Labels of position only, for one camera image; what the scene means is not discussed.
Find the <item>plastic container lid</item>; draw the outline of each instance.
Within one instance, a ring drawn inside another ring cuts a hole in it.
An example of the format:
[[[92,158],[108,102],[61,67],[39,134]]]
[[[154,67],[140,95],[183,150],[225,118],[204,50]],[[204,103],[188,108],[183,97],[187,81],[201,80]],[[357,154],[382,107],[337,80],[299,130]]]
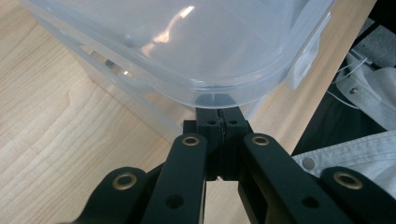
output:
[[[263,97],[332,0],[21,0],[157,91],[197,107]]]

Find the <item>wooden tabletop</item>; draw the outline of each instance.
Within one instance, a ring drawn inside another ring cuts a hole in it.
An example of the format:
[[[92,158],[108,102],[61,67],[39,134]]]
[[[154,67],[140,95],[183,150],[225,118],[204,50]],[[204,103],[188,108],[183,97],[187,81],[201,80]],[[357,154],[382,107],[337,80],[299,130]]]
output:
[[[337,0],[298,90],[281,85],[250,121],[292,152],[375,0]],[[148,171],[171,144],[92,82],[17,0],[0,1],[0,223],[74,220],[122,166]],[[235,183],[208,183],[205,223],[248,223]]]

